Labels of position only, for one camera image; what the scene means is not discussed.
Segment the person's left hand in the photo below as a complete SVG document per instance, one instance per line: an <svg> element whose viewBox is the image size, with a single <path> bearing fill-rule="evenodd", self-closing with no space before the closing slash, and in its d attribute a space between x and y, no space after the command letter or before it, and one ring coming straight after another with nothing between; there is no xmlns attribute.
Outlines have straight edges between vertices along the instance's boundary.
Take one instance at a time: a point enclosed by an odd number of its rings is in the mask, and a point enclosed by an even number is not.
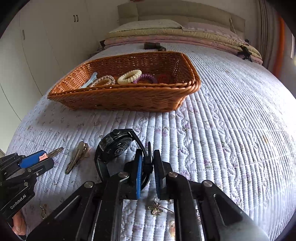
<svg viewBox="0 0 296 241"><path fill-rule="evenodd" d="M27 233L27 225L21 211L13 216L12 230L16 235L26 235Z"/></svg>

